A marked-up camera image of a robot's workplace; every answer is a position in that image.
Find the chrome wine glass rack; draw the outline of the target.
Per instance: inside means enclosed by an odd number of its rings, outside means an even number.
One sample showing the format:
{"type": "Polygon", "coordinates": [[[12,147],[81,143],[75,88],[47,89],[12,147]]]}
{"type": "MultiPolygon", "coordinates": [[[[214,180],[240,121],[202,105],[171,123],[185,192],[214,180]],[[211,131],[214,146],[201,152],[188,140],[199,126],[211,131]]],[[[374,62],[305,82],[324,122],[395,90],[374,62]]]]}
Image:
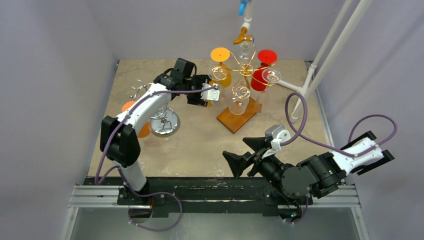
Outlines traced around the chrome wine glass rack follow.
{"type": "Polygon", "coordinates": [[[132,100],[144,102],[150,100],[155,112],[149,120],[151,132],[157,137],[169,137],[177,132],[181,123],[178,115],[168,107],[171,101],[170,93],[155,92],[167,91],[166,87],[159,83],[145,83],[134,87],[135,93],[132,100]]]}

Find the gold rack with wooden base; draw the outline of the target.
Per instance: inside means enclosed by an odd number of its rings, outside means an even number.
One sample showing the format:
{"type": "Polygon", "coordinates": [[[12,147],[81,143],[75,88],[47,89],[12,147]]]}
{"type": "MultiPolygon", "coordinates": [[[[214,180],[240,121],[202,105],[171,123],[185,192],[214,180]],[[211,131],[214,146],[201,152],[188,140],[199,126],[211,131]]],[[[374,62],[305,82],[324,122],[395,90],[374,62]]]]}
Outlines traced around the gold rack with wooden base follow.
{"type": "Polygon", "coordinates": [[[252,92],[263,97],[280,79],[281,74],[273,69],[278,55],[270,49],[258,51],[252,42],[244,41],[238,54],[217,47],[210,52],[210,58],[217,65],[210,70],[209,77],[222,90],[217,102],[226,106],[216,119],[234,134],[263,107],[259,98],[252,98],[252,92]]]}

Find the clear short glass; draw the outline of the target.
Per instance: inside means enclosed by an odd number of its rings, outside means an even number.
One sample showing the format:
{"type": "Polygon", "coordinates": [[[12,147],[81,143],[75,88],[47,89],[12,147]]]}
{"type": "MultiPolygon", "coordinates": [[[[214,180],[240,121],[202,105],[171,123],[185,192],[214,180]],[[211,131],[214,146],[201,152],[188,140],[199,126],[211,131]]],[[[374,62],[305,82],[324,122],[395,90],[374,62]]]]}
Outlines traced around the clear short glass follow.
{"type": "Polygon", "coordinates": [[[250,87],[244,80],[236,82],[231,88],[229,111],[236,116],[242,115],[247,109],[250,95],[250,87]]]}
{"type": "Polygon", "coordinates": [[[238,45],[237,57],[241,64],[248,64],[256,54],[256,47],[251,41],[242,41],[238,45]]]}

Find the red plastic wine glass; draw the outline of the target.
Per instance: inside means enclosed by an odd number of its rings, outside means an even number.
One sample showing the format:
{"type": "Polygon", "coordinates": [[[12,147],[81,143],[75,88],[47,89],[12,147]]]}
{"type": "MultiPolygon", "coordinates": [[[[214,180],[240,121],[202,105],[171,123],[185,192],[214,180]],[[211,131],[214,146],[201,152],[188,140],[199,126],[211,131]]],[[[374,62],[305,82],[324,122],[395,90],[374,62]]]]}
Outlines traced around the red plastic wine glass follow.
{"type": "Polygon", "coordinates": [[[262,92],[270,84],[263,73],[277,61],[278,55],[273,50],[263,49],[258,52],[257,58],[260,66],[253,72],[250,85],[253,90],[262,92]]]}

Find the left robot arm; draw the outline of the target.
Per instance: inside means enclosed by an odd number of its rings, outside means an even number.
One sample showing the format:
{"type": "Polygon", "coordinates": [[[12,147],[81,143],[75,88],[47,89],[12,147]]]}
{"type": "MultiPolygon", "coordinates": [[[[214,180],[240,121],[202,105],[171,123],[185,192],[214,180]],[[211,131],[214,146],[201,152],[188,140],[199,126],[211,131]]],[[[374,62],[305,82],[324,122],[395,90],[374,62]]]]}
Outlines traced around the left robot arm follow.
{"type": "Polygon", "coordinates": [[[174,67],[155,77],[147,91],[128,109],[115,117],[107,115],[101,121],[99,165],[105,159],[114,162],[126,186],[131,188],[130,199],[138,205],[149,199],[148,181],[138,163],[141,154],[138,134],[154,114],[179,95],[186,95],[188,104],[207,106],[209,101],[218,100],[220,91],[208,75],[197,74],[195,63],[178,58],[174,67]]]}

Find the orange plastic goblet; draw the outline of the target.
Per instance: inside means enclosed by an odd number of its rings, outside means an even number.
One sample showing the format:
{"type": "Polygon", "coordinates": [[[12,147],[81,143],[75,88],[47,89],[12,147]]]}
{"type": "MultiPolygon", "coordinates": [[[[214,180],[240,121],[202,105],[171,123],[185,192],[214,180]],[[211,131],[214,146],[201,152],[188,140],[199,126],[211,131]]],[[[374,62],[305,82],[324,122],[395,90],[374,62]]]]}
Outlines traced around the orange plastic goblet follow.
{"type": "Polygon", "coordinates": [[[151,100],[128,101],[121,111],[118,120],[125,126],[131,126],[138,138],[145,138],[151,133],[150,118],[156,111],[151,100]]]}

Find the clear tall flute glass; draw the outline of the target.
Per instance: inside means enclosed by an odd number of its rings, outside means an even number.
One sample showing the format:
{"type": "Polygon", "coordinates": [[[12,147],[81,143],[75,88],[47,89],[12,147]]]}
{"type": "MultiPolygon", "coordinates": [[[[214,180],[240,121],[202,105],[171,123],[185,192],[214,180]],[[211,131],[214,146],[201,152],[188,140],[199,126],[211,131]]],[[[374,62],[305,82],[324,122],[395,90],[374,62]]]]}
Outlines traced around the clear tall flute glass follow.
{"type": "Polygon", "coordinates": [[[281,72],[271,67],[264,69],[261,73],[261,77],[264,82],[260,82],[260,84],[265,88],[259,92],[255,100],[255,111],[257,113],[263,112],[270,103],[269,88],[282,79],[281,72]]]}

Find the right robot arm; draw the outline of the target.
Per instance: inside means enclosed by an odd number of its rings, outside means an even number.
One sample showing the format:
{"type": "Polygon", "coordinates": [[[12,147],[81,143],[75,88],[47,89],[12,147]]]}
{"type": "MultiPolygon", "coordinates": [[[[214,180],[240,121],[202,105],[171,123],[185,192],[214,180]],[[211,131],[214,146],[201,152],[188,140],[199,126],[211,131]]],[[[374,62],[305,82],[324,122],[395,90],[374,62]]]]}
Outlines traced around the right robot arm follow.
{"type": "Polygon", "coordinates": [[[336,191],[349,174],[362,175],[394,160],[388,150],[376,146],[375,135],[368,131],[343,148],[348,154],[357,154],[372,147],[365,155],[349,157],[329,151],[313,155],[296,165],[283,163],[276,157],[276,153],[290,137],[288,130],[277,125],[274,130],[268,129],[264,137],[243,138],[243,142],[253,150],[252,153],[237,155],[223,151],[222,155],[235,178],[251,167],[247,175],[253,177],[260,174],[288,204],[309,195],[318,199],[325,197],[336,191]]]}

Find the clear wine glass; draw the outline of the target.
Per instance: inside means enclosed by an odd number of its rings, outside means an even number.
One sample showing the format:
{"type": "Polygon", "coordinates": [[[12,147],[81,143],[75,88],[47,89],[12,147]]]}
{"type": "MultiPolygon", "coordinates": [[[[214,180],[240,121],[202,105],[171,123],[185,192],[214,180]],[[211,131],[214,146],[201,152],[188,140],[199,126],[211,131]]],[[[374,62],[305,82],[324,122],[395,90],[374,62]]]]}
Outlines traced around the clear wine glass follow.
{"type": "Polygon", "coordinates": [[[213,67],[208,74],[211,79],[210,84],[217,84],[219,90],[219,98],[218,100],[211,101],[211,104],[216,107],[221,107],[225,104],[226,99],[226,90],[223,86],[224,80],[227,79],[227,70],[222,66],[213,67]]]}

